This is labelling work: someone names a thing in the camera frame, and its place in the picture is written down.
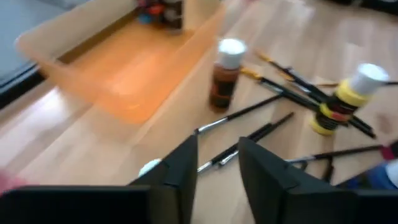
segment wooden table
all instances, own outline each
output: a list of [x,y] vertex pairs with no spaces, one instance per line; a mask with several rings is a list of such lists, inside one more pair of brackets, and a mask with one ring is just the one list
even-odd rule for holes
[[[233,2],[229,10],[234,10]],[[394,18],[319,0],[261,0],[253,2],[227,32],[243,39],[250,49],[267,52],[282,65],[291,65],[309,80],[338,81],[350,76],[360,62],[384,67],[398,79]],[[137,177],[148,161],[165,156],[194,128],[223,114],[207,105],[211,64],[209,52],[143,125],[131,125],[45,82],[0,114],[0,167],[32,183],[123,185]],[[245,65],[283,82],[275,71],[250,52]],[[396,88],[383,88],[358,112],[379,136],[378,142],[396,138]],[[241,77],[233,112],[274,95]],[[270,120],[295,112],[295,118],[259,141],[284,159],[373,144],[353,128],[340,128],[333,137],[314,133],[308,125],[312,113],[287,100],[260,108],[224,124],[199,139],[199,164]],[[388,120],[390,130],[380,125]],[[335,160],[336,184],[382,161],[377,152]],[[312,162],[308,172],[319,176],[324,162]],[[251,211],[237,160],[198,178],[193,223],[252,223]]]

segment brown paint bottle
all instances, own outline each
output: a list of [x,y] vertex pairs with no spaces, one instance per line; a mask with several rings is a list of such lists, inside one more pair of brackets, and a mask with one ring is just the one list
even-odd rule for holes
[[246,46],[241,40],[223,39],[219,42],[209,97],[213,111],[222,113],[228,110],[245,51]]

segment white object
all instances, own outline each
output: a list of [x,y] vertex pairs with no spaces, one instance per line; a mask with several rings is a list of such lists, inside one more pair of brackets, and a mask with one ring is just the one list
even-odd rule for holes
[[386,172],[388,178],[398,188],[398,159],[387,164]]
[[241,66],[246,45],[238,39],[223,39],[218,44],[218,63],[225,69],[233,70]]
[[157,164],[159,164],[162,161],[162,159],[154,159],[153,161],[148,162],[145,164],[141,170],[139,170],[138,177],[146,174],[148,171],[153,169]]
[[370,63],[362,63],[356,69],[356,75],[349,81],[349,87],[359,95],[372,95],[377,88],[388,82],[387,72]]

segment translucent orange bin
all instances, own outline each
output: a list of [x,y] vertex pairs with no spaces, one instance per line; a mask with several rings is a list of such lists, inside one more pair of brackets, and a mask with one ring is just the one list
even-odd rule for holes
[[224,17],[218,2],[186,0],[183,34],[170,35],[137,22],[135,0],[92,0],[22,34],[17,45],[61,88],[142,123],[215,43]]

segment yellow paint bottle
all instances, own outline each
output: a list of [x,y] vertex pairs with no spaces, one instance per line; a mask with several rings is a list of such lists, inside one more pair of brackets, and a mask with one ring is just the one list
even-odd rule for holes
[[355,76],[343,80],[336,91],[320,104],[311,121],[312,128],[319,134],[333,134],[388,80],[389,76],[383,68],[370,63],[359,65]]

